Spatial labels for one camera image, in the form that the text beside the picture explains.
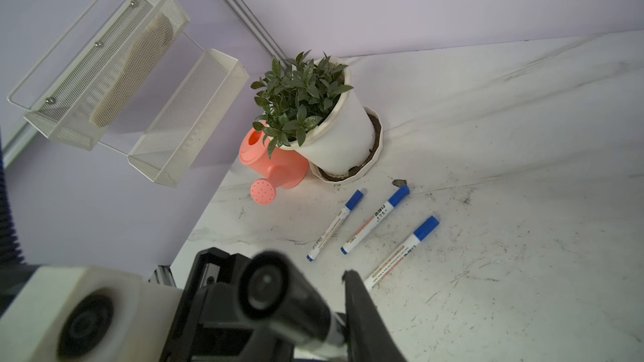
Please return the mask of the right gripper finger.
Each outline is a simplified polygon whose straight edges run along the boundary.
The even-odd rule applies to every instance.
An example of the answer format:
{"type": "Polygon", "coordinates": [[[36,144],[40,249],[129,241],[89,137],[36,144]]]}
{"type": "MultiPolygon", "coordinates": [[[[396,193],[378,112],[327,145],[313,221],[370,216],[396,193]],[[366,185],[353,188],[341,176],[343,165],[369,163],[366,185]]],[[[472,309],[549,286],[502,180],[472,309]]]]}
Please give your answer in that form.
{"type": "Polygon", "coordinates": [[[356,271],[345,271],[346,338],[349,361],[405,361],[356,271]]]}

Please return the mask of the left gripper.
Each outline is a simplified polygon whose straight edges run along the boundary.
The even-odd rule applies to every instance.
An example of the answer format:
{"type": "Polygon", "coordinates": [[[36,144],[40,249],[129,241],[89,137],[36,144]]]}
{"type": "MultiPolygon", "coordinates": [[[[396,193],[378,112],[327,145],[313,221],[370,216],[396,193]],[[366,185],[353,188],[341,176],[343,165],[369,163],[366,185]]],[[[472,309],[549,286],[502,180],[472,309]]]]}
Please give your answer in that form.
{"type": "Polygon", "coordinates": [[[294,347],[236,315],[235,289],[250,259],[217,248],[194,260],[161,361],[293,361],[294,347]]]}

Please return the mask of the white pen blue end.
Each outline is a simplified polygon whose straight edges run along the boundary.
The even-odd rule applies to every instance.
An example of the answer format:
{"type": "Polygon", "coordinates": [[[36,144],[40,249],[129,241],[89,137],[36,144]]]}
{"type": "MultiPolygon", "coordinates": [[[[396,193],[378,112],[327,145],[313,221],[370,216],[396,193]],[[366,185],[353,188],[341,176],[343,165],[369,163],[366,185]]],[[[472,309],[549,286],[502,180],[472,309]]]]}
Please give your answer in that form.
{"type": "Polygon", "coordinates": [[[387,256],[380,265],[363,280],[367,291],[371,291],[387,274],[390,273],[411,251],[415,249],[429,234],[431,234],[440,222],[434,216],[429,217],[419,226],[402,244],[387,256]]]}

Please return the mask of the white marker pen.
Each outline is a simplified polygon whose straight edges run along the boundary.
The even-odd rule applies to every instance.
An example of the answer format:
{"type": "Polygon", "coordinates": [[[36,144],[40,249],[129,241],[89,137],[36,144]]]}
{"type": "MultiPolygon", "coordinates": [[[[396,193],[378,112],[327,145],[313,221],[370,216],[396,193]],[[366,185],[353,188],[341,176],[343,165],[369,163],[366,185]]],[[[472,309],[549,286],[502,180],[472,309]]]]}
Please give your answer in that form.
{"type": "Polygon", "coordinates": [[[348,255],[355,249],[409,194],[410,189],[407,185],[399,188],[340,248],[342,254],[348,255]]]}

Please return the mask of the white pen with blue cap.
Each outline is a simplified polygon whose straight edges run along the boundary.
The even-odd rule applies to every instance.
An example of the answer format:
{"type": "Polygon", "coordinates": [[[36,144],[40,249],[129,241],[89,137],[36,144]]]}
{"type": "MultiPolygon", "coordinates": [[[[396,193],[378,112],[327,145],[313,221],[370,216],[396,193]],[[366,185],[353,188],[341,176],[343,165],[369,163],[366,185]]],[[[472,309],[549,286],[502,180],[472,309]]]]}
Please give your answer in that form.
{"type": "Polygon", "coordinates": [[[325,248],[329,240],[333,237],[333,235],[344,223],[344,221],[349,216],[349,214],[352,213],[352,211],[360,204],[363,197],[364,197],[364,193],[359,189],[343,205],[343,207],[340,209],[340,212],[335,216],[333,221],[326,228],[326,230],[323,232],[321,237],[315,242],[315,244],[312,246],[311,250],[307,254],[306,259],[308,261],[314,261],[317,258],[317,256],[322,252],[322,250],[325,248]]]}

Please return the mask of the black pen cap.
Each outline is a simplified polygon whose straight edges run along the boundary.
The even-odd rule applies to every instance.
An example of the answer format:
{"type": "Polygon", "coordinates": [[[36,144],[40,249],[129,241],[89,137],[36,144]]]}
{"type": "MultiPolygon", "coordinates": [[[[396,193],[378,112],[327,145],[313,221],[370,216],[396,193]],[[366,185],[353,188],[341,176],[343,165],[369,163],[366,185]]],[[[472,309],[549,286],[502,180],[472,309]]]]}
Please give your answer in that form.
{"type": "Polygon", "coordinates": [[[332,327],[330,308],[320,293],[277,251],[261,252],[245,266],[235,303],[241,321],[267,328],[293,345],[322,345],[332,327]]]}

